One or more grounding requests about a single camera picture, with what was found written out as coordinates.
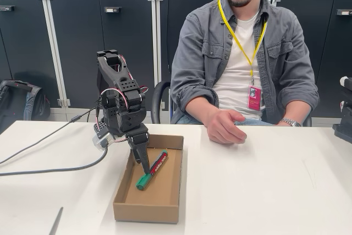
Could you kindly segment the seated man's right hand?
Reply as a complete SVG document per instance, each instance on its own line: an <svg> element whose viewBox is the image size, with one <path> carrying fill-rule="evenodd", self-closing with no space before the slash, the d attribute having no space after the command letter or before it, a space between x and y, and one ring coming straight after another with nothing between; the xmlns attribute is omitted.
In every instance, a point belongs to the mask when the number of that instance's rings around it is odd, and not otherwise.
<svg viewBox="0 0 352 235"><path fill-rule="evenodd" d="M243 122L245 117L234 110L213 108L209 111L203 124L207 128L210 140L220 144L242 144L247 135L240 130L235 122Z"/></svg>

